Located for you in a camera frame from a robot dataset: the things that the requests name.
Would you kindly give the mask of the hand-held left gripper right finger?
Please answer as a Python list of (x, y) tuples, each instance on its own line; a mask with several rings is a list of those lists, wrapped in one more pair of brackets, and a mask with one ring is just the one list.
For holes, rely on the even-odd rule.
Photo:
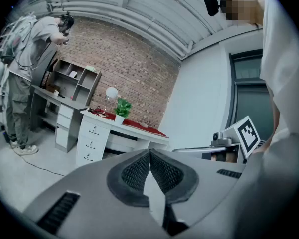
[(151, 228), (235, 228), (245, 166), (150, 151)]

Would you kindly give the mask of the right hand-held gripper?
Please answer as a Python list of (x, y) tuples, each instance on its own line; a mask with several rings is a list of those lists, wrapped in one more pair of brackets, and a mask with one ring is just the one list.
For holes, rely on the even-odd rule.
[(249, 116), (224, 131), (213, 134), (210, 146), (174, 149), (173, 153), (198, 153), (202, 159), (228, 163), (246, 163), (261, 142)]

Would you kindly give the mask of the red table cloth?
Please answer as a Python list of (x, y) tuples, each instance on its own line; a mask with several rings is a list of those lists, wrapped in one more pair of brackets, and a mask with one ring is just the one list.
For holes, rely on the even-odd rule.
[[(90, 114), (93, 114), (95, 116), (100, 117), (99, 112), (102, 112), (102, 110), (94, 109), (94, 110), (88, 110), (87, 112), (90, 113)], [(106, 114), (108, 115), (106, 118), (102, 118), (102, 117), (100, 117), (100, 118), (115, 122), (115, 115), (116, 114), (112, 114), (112, 113), (106, 113)], [(159, 130), (157, 130), (155, 128), (152, 128), (152, 127), (145, 128), (145, 127), (141, 126), (139, 123), (137, 123), (135, 121), (132, 121), (130, 119), (125, 119), (124, 122), (122, 123), (122, 125), (132, 127), (132, 128), (136, 128), (136, 129), (139, 129), (139, 130), (151, 133), (151, 134), (155, 134), (155, 135), (158, 135), (158, 136), (168, 138), (168, 136), (161, 133)]]

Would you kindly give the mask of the drawer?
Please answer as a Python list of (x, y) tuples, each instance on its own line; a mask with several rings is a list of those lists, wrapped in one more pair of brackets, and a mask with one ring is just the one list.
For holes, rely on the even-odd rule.
[(95, 125), (85, 120), (82, 120), (79, 135), (90, 139), (103, 140), (108, 138), (109, 133), (110, 130), (107, 128), (103, 128), (99, 125)]
[(91, 139), (86, 136), (81, 136), (78, 139), (78, 147), (84, 151), (103, 154), (105, 149), (105, 142), (103, 140)]
[(80, 150), (77, 152), (76, 165), (83, 166), (89, 163), (97, 162), (102, 160), (103, 151), (93, 150)]

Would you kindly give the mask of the dark door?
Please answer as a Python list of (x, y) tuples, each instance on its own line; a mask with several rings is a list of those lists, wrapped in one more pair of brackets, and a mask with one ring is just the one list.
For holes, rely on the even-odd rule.
[(249, 116), (265, 142), (273, 133), (273, 111), (265, 81), (260, 79), (261, 49), (229, 54), (231, 99), (226, 127)]

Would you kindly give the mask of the grey side cabinet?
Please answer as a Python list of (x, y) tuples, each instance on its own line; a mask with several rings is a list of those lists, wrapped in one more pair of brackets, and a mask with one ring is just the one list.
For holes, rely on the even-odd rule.
[(55, 147), (69, 152), (78, 141), (79, 129), (87, 107), (69, 97), (57, 96), (39, 86), (34, 88), (31, 110), (30, 130), (47, 124), (55, 129)]

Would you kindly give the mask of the person's white shirt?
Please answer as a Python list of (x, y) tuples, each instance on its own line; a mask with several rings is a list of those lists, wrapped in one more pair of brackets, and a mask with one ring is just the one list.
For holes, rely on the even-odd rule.
[(263, 35), (260, 77), (280, 112), (276, 143), (299, 134), (299, 32), (278, 0), (265, 0)]

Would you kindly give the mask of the globe table lamp gold stand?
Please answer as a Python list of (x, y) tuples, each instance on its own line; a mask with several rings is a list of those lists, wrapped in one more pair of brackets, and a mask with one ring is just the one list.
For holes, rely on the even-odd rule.
[(99, 112), (99, 116), (102, 118), (106, 118), (108, 115), (106, 114), (107, 106), (109, 99), (115, 99), (118, 95), (118, 90), (116, 89), (116, 86), (114, 87), (108, 87), (106, 89), (106, 98), (105, 98), (105, 107), (102, 112)]

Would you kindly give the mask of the grey shelf unit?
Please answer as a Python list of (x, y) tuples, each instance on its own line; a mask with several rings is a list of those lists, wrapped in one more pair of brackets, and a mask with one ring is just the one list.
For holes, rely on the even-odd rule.
[[(76, 78), (69, 76), (71, 71), (77, 72)], [(46, 85), (58, 85), (61, 98), (69, 98), (88, 106), (100, 77), (101, 72), (97, 70), (96, 72), (89, 71), (78, 63), (59, 59), (55, 63)]]

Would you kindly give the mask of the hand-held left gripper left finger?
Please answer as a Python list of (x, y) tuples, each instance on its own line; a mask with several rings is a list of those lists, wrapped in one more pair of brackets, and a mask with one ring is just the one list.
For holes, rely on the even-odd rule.
[(144, 194), (148, 149), (83, 165), (38, 195), (25, 215), (55, 239), (169, 239)]

